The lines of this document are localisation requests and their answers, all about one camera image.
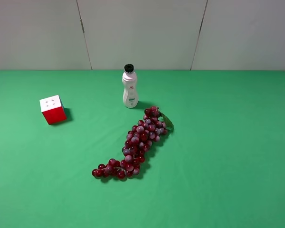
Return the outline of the red white blue puzzle cube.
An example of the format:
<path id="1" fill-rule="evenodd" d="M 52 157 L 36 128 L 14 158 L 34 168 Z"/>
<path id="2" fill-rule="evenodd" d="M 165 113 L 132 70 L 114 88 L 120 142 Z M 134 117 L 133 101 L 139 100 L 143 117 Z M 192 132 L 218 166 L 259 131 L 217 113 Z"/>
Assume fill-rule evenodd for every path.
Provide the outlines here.
<path id="1" fill-rule="evenodd" d="M 40 103 L 41 113 L 43 114 L 46 122 L 49 125 L 53 125 L 67 119 L 59 95 L 40 99 L 39 103 Z"/>

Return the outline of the bunch of red grapes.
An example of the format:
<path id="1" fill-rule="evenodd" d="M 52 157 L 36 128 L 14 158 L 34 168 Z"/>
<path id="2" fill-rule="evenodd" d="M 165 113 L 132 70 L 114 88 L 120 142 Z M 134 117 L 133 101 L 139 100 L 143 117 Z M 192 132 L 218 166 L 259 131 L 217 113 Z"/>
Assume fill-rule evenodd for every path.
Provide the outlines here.
<path id="1" fill-rule="evenodd" d="M 92 176 L 97 179 L 115 176 L 122 180 L 138 175 L 152 144 L 159 142 L 173 128 L 173 123 L 159 107 L 146 108 L 143 119 L 132 126 L 126 136 L 122 148 L 124 158 L 120 161 L 111 158 L 107 164 L 99 164 L 91 171 Z"/>

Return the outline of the white bottle with black cap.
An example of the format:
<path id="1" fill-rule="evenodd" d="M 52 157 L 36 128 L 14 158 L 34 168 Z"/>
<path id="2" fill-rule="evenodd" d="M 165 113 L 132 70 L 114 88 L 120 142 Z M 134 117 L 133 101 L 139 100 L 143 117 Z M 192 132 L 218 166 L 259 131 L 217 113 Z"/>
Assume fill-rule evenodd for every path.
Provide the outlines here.
<path id="1" fill-rule="evenodd" d="M 138 93 L 136 90 L 137 75 L 134 71 L 133 64 L 126 64 L 124 66 L 124 73 L 122 76 L 122 83 L 124 85 L 123 103 L 127 108 L 134 108 L 138 104 Z"/>

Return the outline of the green table cloth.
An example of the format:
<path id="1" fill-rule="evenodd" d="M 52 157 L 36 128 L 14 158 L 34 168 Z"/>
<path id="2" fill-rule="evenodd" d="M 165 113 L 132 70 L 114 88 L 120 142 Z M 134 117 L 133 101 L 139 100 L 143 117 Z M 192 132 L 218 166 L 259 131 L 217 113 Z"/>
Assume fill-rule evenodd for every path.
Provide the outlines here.
<path id="1" fill-rule="evenodd" d="M 285 228 L 285 72 L 0 71 L 0 228 Z"/>

